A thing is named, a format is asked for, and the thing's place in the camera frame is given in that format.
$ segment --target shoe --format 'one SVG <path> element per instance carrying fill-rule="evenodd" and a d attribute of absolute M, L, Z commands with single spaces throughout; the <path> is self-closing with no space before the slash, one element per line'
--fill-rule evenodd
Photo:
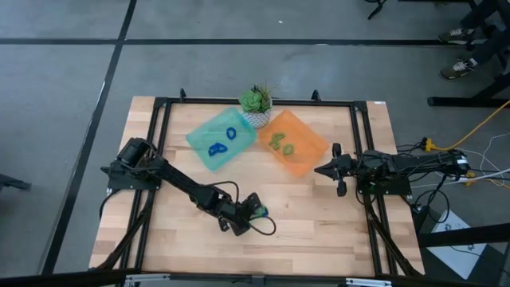
<path fill-rule="evenodd" d="M 472 40 L 472 34 L 469 29 L 459 28 L 440 34 L 437 38 L 443 43 L 466 45 Z"/>
<path fill-rule="evenodd" d="M 454 80 L 467 75 L 474 70 L 474 64 L 470 60 L 459 59 L 455 65 L 441 70 L 441 77 L 446 80 Z"/>

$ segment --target wooden table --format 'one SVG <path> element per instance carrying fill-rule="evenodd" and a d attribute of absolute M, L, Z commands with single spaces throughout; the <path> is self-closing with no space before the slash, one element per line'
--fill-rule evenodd
<path fill-rule="evenodd" d="M 153 102 L 154 97 L 133 98 L 120 147 L 131 137 L 147 135 Z M 395 153 L 386 104 L 367 102 L 367 106 L 376 149 Z M 339 198 L 336 183 L 331 179 L 312 171 L 297 179 L 258 143 L 216 172 L 202 164 L 185 136 L 227 107 L 222 104 L 173 104 L 163 155 L 199 183 L 237 182 L 241 200 L 256 191 L 275 219 L 277 232 L 269 237 L 253 230 L 240 237 L 235 237 L 231 231 L 222 233 L 216 218 L 198 210 L 186 194 L 164 183 L 156 194 L 143 270 L 374 276 L 367 220 L 363 206 L 355 199 L 353 179 L 346 180 L 347 196 Z M 274 106 L 273 117 L 285 108 L 330 144 L 341 143 L 344 153 L 354 152 L 348 108 Z M 364 135 L 363 124 L 360 126 L 360 133 Z M 364 136 L 362 142 L 366 148 Z M 330 160 L 328 150 L 320 164 Z M 234 189 L 228 185 L 222 189 L 234 194 Z M 122 191 L 106 204 L 90 266 L 97 266 L 106 259 L 124 236 L 133 194 L 133 191 Z M 413 267 L 423 273 L 409 207 L 398 196 L 385 196 L 385 200 L 392 238 Z M 255 224 L 271 230 L 265 220 Z M 138 239 L 135 238 L 128 266 L 134 265 L 137 246 Z M 383 271 L 387 271 L 384 245 L 380 239 L 379 252 Z"/>

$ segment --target green toy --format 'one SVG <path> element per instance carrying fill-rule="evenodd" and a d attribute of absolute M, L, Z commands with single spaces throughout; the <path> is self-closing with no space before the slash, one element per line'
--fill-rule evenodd
<path fill-rule="evenodd" d="M 294 145 L 292 143 L 287 143 L 284 146 L 284 155 L 291 155 L 294 153 Z"/>
<path fill-rule="evenodd" d="M 285 134 L 283 132 L 277 132 L 273 134 L 272 138 L 273 139 L 269 142 L 269 146 L 277 151 L 280 149 L 280 140 L 285 138 Z"/>

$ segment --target concrete floor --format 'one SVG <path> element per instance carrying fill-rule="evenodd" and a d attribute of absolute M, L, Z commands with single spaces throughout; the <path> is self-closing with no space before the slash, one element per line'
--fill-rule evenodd
<path fill-rule="evenodd" d="M 128 3 L 3 0 L 0 37 L 117 38 Z M 373 8 L 360 0 L 139 0 L 127 38 L 434 39 L 469 10 L 389 1 L 369 22 Z M 38 270 L 112 51 L 110 45 L 0 45 L 0 173 L 33 183 L 30 192 L 0 195 L 0 277 Z M 457 81 L 437 75 L 466 54 L 462 47 L 124 46 L 56 271 L 88 268 L 107 182 L 99 167 L 118 151 L 133 96 L 177 96 L 184 88 L 188 96 L 234 97 L 267 81 L 279 85 L 274 96 L 305 99 L 316 88 L 324 99 L 386 101 L 397 144 L 429 136 L 445 146 L 492 112 L 426 105 L 428 96 L 471 96 L 498 73 L 491 62 Z M 509 121 L 501 112 L 462 147 L 482 152 L 490 137 L 508 132 Z M 498 167 L 510 163 L 509 144 L 510 137 L 495 140 L 487 154 Z M 474 167 L 480 162 L 477 155 L 469 160 Z M 423 183 L 436 183 L 434 176 Z M 502 187 L 443 191 L 471 226 L 508 221 L 510 194 Z M 445 208 L 440 200 L 433 207 Z"/>

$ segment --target metal bracket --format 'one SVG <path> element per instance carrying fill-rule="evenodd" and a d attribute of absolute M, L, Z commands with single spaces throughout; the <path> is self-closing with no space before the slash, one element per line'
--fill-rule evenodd
<path fill-rule="evenodd" d="M 363 287 L 391 287 L 391 281 L 346 278 L 347 286 L 363 286 Z"/>
<path fill-rule="evenodd" d="M 319 96 L 319 91 L 317 90 L 313 90 L 313 93 L 312 93 L 312 100 L 314 100 L 316 103 L 322 101 L 320 99 L 320 96 Z"/>
<path fill-rule="evenodd" d="M 157 274 L 136 274 L 136 275 L 127 275 L 126 276 L 126 284 L 134 284 L 136 282 L 147 282 L 147 281 L 161 281 L 161 280 L 170 280 L 169 273 L 157 273 Z"/>
<path fill-rule="evenodd" d="M 354 104 L 354 107 L 358 109 L 361 112 L 368 112 L 367 108 L 367 102 L 364 100 L 355 100 L 352 102 Z"/>
<path fill-rule="evenodd" d="M 179 100 L 182 103 L 182 102 L 184 102 L 184 98 L 187 97 L 186 92 L 184 92 L 184 88 L 181 88 L 180 94 L 181 95 L 179 96 Z"/>
<path fill-rule="evenodd" d="M 252 275 L 252 285 L 255 287 L 264 286 L 265 276 L 264 275 Z"/>

